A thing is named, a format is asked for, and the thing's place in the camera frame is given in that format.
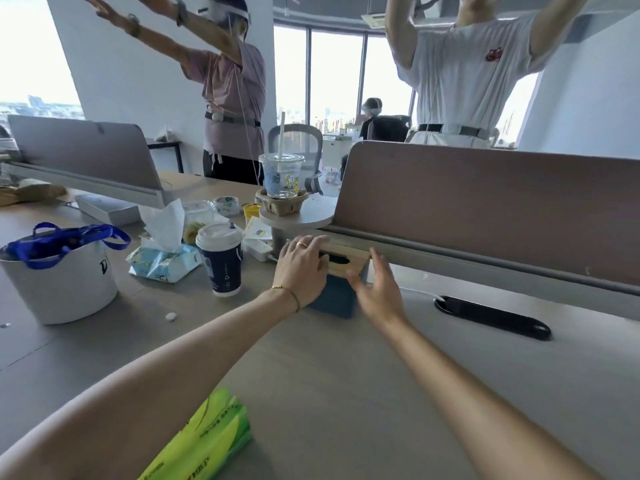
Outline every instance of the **tissue pack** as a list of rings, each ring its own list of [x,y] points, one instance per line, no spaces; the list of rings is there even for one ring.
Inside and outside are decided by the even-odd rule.
[[[143,245],[127,257],[129,272],[134,276],[176,283],[202,264],[198,249],[187,244],[181,244],[172,253]]]

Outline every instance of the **waist belt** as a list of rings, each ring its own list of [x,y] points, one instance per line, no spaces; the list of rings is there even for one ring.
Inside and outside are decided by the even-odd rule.
[[[207,111],[204,114],[204,117],[219,123],[233,123],[236,125],[255,126],[256,128],[260,128],[260,121],[256,121],[252,118],[243,118],[242,116],[228,116],[222,112]]]
[[[482,128],[471,128],[460,125],[420,125],[418,131],[429,131],[432,133],[452,134],[461,136],[474,136],[480,139],[489,139],[491,132]]]

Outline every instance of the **yellow container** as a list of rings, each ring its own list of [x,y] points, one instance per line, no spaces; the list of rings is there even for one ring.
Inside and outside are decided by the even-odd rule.
[[[252,217],[260,218],[260,203],[250,203],[244,206],[244,220],[246,225],[249,225],[249,221]]]

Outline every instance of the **white bucket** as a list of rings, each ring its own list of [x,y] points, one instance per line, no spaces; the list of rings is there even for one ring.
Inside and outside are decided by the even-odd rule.
[[[50,269],[30,269],[0,250],[0,266],[36,320],[44,325],[92,315],[118,293],[106,246],[101,241],[71,251]]]

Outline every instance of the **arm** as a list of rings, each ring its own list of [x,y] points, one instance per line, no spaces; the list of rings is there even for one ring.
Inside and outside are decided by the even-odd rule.
[[[375,250],[372,256],[372,288],[349,276],[360,306],[436,403],[485,480],[602,478],[414,329],[388,262]]]
[[[96,15],[104,18],[115,27],[124,30],[128,34],[132,34],[136,29],[136,24],[130,19],[120,15],[107,2],[103,0],[85,0],[89,2],[96,10]],[[158,32],[140,26],[138,35],[140,42],[153,48],[156,52],[160,52],[167,57],[171,57],[183,66],[187,66],[188,49],[171,38]]]
[[[532,61],[545,55],[558,41],[587,0],[551,0],[543,8],[531,27]]]
[[[238,359],[296,311],[294,296],[306,306],[320,295],[323,240],[307,236],[284,247],[274,284],[285,289],[140,357],[67,403],[0,456],[0,479],[137,478]]]
[[[169,0],[138,0],[149,10],[158,15],[166,16],[172,21],[178,19],[178,6]],[[228,56],[237,65],[242,67],[242,54],[238,41],[227,30],[211,23],[203,16],[188,12],[184,24],[188,31],[204,40],[210,46],[217,48],[222,54]]]
[[[396,61],[411,69],[418,45],[418,31],[411,23],[415,0],[387,0],[385,31]]]

